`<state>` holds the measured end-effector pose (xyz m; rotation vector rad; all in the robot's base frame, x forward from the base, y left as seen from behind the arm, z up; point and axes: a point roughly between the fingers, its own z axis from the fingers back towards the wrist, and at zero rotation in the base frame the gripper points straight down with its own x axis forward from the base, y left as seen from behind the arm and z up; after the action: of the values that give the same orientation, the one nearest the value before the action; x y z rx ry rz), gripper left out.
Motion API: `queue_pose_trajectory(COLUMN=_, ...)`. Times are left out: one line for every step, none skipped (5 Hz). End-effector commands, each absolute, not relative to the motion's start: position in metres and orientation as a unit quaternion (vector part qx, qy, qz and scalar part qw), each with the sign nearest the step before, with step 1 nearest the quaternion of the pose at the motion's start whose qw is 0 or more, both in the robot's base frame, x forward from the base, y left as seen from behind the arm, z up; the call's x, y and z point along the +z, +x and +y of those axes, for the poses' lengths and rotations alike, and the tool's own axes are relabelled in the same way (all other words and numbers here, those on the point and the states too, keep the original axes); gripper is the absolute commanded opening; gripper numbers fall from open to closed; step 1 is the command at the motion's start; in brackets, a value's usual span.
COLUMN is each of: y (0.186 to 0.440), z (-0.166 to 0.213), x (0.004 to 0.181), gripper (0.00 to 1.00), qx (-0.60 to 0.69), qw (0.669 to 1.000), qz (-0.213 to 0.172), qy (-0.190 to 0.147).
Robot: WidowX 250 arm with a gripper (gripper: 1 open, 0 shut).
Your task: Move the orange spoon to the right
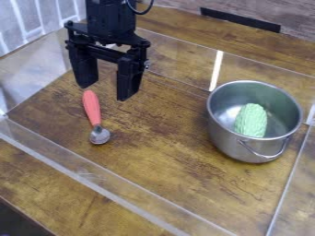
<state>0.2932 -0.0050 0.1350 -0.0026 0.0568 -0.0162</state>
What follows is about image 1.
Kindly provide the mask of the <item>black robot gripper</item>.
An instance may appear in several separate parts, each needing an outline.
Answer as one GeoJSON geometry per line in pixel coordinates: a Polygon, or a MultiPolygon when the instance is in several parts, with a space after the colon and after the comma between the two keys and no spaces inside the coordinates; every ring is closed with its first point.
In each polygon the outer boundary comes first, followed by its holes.
{"type": "Polygon", "coordinates": [[[67,21],[65,40],[74,80],[81,89],[98,81],[97,60],[117,63],[117,100],[125,101],[138,91],[148,67],[149,41],[134,33],[134,0],[85,0],[86,22],[67,21]]]}

